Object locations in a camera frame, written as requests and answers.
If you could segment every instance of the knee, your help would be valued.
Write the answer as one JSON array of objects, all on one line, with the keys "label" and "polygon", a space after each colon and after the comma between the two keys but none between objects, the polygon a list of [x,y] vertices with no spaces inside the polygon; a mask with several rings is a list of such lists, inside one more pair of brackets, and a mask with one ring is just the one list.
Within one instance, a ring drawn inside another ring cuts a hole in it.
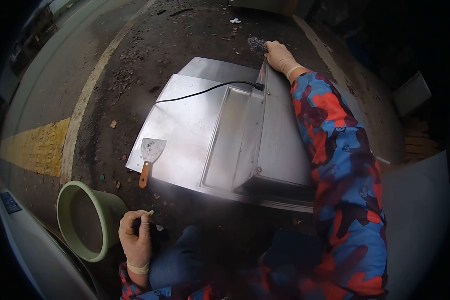
[{"label": "knee", "polygon": [[200,236],[200,234],[201,234],[200,228],[198,228],[195,225],[189,225],[183,230],[183,235]]}]

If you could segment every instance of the dirt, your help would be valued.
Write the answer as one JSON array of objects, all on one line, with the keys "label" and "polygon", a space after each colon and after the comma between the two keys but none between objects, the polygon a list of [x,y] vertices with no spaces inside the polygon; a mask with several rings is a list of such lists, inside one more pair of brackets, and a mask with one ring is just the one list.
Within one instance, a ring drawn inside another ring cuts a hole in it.
[{"label": "dirt", "polygon": [[103,244],[102,225],[94,203],[83,189],[72,196],[70,218],[83,245],[93,253],[100,253]]}]

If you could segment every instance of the blue jeans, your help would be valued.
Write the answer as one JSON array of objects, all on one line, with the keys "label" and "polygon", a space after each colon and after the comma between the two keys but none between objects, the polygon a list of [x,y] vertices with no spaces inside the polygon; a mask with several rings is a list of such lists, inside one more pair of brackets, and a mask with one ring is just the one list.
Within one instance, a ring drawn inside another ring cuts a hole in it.
[{"label": "blue jeans", "polygon": [[200,280],[202,235],[198,227],[188,226],[173,247],[152,257],[149,280],[153,290]]},{"label": "blue jeans", "polygon": [[[188,226],[172,248],[152,258],[150,285],[153,290],[192,283],[201,279],[202,235]],[[316,236],[279,229],[273,236],[263,264],[275,271],[292,265],[313,268],[321,262],[322,245]]]}]

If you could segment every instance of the yellow road marking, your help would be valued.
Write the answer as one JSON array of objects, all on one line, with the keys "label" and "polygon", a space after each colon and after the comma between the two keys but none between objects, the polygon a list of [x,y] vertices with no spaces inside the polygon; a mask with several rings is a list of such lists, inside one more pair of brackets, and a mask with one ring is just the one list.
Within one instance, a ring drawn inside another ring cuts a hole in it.
[{"label": "yellow road marking", "polygon": [[0,158],[28,171],[60,177],[70,118],[11,136],[0,143]]}]

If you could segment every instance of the gloved hand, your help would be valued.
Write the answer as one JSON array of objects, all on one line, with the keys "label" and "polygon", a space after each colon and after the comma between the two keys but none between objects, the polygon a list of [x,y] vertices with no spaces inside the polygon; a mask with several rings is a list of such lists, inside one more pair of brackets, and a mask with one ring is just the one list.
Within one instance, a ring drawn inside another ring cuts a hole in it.
[{"label": "gloved hand", "polygon": [[[126,266],[132,273],[143,275],[150,270],[152,243],[150,242],[150,216],[154,211],[130,211],[120,220],[118,237],[126,256]],[[140,218],[140,236],[133,234],[133,220]]]},{"label": "gloved hand", "polygon": [[292,53],[287,50],[285,45],[280,44],[278,41],[267,41],[265,46],[267,46],[268,50],[268,53],[265,53],[265,57],[270,66],[285,74],[288,80],[290,80],[290,75],[296,69],[303,69],[301,73],[308,71],[307,68],[295,61]]}]

